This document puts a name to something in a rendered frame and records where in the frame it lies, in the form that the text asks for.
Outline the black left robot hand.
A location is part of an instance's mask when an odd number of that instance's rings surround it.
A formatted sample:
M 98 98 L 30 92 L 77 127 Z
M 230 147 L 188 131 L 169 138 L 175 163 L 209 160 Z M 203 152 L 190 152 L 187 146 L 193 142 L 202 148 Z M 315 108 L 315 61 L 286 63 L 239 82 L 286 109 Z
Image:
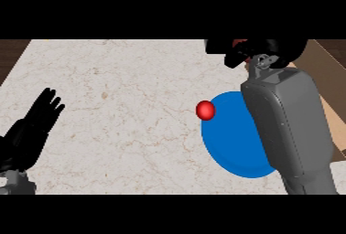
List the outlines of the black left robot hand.
M 26 117 L 14 123 L 6 135 L 0 136 L 0 173 L 8 170 L 23 172 L 34 166 L 64 108 L 55 90 L 46 88 Z

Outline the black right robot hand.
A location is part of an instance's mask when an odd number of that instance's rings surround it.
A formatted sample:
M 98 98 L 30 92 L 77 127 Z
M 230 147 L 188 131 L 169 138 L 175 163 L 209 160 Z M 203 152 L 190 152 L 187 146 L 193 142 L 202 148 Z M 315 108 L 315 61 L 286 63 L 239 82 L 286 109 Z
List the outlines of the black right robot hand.
M 277 56 L 277 61 L 271 64 L 271 69 L 283 69 L 296 61 L 307 48 L 307 39 L 247 39 L 236 47 L 234 39 L 206 39 L 206 53 L 225 54 L 225 65 L 237 68 L 243 62 L 258 55 Z

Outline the red bell pepper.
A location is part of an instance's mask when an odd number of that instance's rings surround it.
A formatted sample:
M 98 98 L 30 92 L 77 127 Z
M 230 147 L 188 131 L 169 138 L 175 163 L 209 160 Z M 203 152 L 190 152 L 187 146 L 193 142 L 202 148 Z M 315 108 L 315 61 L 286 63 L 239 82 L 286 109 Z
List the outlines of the red bell pepper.
M 216 113 L 216 109 L 213 106 L 213 103 L 210 101 L 202 101 L 197 104 L 197 117 L 203 120 L 203 121 L 209 121 Z

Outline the brown cardboard box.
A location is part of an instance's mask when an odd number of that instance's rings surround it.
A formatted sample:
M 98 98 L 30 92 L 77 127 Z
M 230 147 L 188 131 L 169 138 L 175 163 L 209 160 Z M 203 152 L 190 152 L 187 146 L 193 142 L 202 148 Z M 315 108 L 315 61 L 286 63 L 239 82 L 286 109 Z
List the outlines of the brown cardboard box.
M 333 161 L 346 161 L 346 69 L 315 39 L 292 64 L 315 80 L 336 146 Z

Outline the blue plate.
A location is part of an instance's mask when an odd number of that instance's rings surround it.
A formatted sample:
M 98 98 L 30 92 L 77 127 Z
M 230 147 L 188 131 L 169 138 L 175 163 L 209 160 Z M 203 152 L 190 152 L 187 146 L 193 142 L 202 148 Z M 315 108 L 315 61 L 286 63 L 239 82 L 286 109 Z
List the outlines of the blue plate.
M 203 143 L 216 163 L 237 176 L 261 178 L 275 169 L 264 150 L 253 117 L 246 108 L 240 91 L 219 94 L 210 102 L 216 113 L 209 121 L 202 120 Z

